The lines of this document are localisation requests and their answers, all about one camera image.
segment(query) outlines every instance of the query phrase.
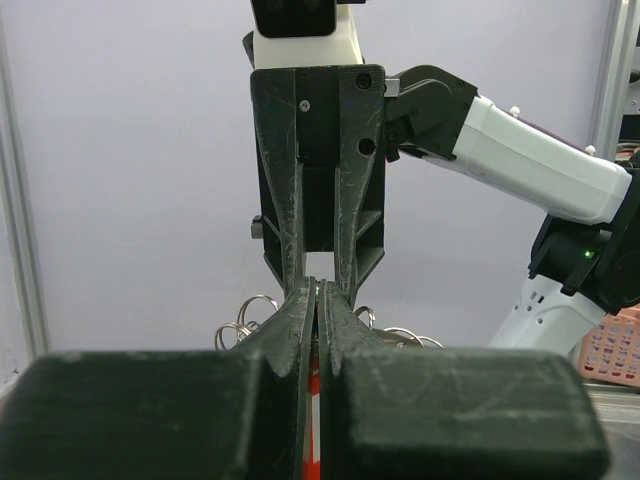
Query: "gray backdrop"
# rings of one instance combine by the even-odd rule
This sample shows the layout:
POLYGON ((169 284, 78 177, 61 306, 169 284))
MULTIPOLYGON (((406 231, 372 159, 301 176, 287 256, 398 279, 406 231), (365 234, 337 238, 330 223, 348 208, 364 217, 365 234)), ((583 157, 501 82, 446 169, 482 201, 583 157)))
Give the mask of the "gray backdrop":
MULTIPOLYGON (((249 237, 249 3, 0 0, 54 348, 208 348, 245 297, 281 297, 249 237)), ((355 10, 368 62, 439 65, 586 145, 609 4, 355 10)), ((361 303, 384 326, 486 344, 543 214, 409 158, 389 166, 387 193, 387 257, 361 303)), ((312 273, 330 270, 317 260, 312 273)))

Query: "metal ring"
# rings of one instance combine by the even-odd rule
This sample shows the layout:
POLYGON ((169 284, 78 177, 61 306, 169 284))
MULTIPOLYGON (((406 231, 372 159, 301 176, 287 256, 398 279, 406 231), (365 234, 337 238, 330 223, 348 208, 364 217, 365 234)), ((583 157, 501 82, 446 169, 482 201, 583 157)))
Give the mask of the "metal ring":
POLYGON ((369 330, 373 330, 373 323, 376 321, 376 312, 369 307, 360 307, 354 312, 356 317, 360 317, 364 312, 369 316, 369 330))
POLYGON ((390 332, 390 333, 404 333, 405 335, 409 335, 416 342, 418 342, 422 347, 424 347, 424 343, 422 342, 422 339, 418 335, 413 333, 412 331, 407 330, 406 328, 389 327, 389 328, 385 328, 384 331, 385 332, 390 332))
POLYGON ((431 337, 425 337, 424 335, 420 335, 418 338, 419 338, 420 340, 422 340, 423 342, 432 343, 432 344, 434 344, 434 345, 435 345, 436 347, 438 347, 438 348, 444 348, 444 345, 442 345, 439 341, 434 340, 434 339, 433 339, 433 338, 431 338, 431 337))
POLYGON ((213 337, 213 344, 214 344, 216 350, 221 350, 221 349, 222 350, 228 350, 227 346, 224 344, 224 340, 222 339, 222 333, 227 328, 232 328, 233 330, 235 330, 237 332, 237 334, 238 334, 238 342, 242 341, 241 335, 244 335, 245 338, 248 337, 249 335, 251 335, 251 331, 247 327, 244 327, 244 326, 239 325, 237 323, 225 323, 218 330, 216 330, 216 334, 213 337))
POLYGON ((276 310, 276 312, 280 309, 280 305, 278 304, 278 302, 276 302, 269 295, 254 295, 253 297, 247 299, 247 301, 244 302, 240 307, 240 311, 238 312, 238 320, 237 320, 238 325, 245 324, 244 317, 247 313, 247 308, 249 308, 249 305, 251 305, 256 300, 264 300, 266 302, 269 302, 271 305, 273 305, 273 308, 276 310))
POLYGON ((260 328, 260 324, 254 320, 251 320, 249 323, 245 325, 252 333, 255 332, 258 328, 260 328))

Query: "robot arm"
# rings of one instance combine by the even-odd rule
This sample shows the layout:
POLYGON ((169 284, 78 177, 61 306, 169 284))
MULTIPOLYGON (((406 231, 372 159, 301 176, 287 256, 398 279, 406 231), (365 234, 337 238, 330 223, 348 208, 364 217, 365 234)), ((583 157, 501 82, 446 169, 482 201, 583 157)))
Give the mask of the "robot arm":
MULTIPOLYGON (((270 18, 283 18, 277 11, 282 2, 253 4, 256 69, 363 63, 349 5, 304 0, 299 12, 288 11, 300 21, 278 23, 270 18), (333 26, 322 24, 317 11, 318 23, 302 21, 313 13, 309 4, 335 9, 324 12, 333 26)), ((388 161, 399 152, 423 158, 549 214, 532 250, 529 278, 492 346, 567 353, 607 312, 640 302, 640 175, 500 110, 436 67, 387 78, 384 96, 386 126, 377 149, 388 161)), ((335 102, 343 105, 345 97, 335 102)))

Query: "metal frame pole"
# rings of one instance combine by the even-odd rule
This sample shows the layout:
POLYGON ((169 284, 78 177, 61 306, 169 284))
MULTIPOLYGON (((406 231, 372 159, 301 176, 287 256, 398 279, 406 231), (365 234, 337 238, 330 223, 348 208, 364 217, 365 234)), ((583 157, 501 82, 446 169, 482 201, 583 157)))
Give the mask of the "metal frame pole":
POLYGON ((640 0, 612 0, 589 142, 614 160, 640 30, 640 0))
POLYGON ((11 89, 9 59, 0 11, 0 195, 4 204, 9 245, 23 330, 30 360, 47 353, 49 335, 36 269, 33 225, 25 181, 24 155, 11 89))

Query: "black plastic part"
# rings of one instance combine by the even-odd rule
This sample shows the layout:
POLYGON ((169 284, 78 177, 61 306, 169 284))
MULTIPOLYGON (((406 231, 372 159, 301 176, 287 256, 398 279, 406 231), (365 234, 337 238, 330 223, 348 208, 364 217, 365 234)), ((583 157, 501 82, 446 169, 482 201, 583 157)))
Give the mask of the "black plastic part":
POLYGON ((393 78, 400 95, 387 99, 387 158, 398 151, 455 160, 453 149, 478 89, 433 66, 415 67, 393 78))
POLYGON ((321 37, 336 29, 336 0, 251 0, 267 38, 321 37))
POLYGON ((242 46, 244 47, 244 51, 247 54, 247 58, 249 59, 251 66, 256 68, 255 54, 253 51, 253 35, 253 31, 247 33, 242 39, 242 46))
POLYGON ((640 141, 640 115, 625 115, 622 117, 620 139, 620 141, 640 141))
POLYGON ((609 225, 547 217, 536 239, 530 276, 543 275, 611 314, 640 303, 640 170, 609 225))
POLYGON ((611 222, 611 238, 595 270, 599 296, 612 306, 640 303, 640 170, 611 222))
POLYGON ((230 352, 38 360, 0 417, 0 478, 299 480, 315 285, 230 352))
POLYGON ((602 428, 565 359, 380 343, 323 282, 323 479, 595 480, 607 470, 602 428))
POLYGON ((384 256, 384 70, 259 70, 251 88, 266 261, 287 293, 306 252, 334 252, 353 302, 384 256))
POLYGON ((318 360, 324 480, 348 478, 343 475, 345 464, 349 463, 345 450, 348 428, 344 424, 347 419, 339 382, 344 355, 358 347, 386 348, 380 337, 353 314, 338 286, 333 282, 322 282, 318 293, 318 360))

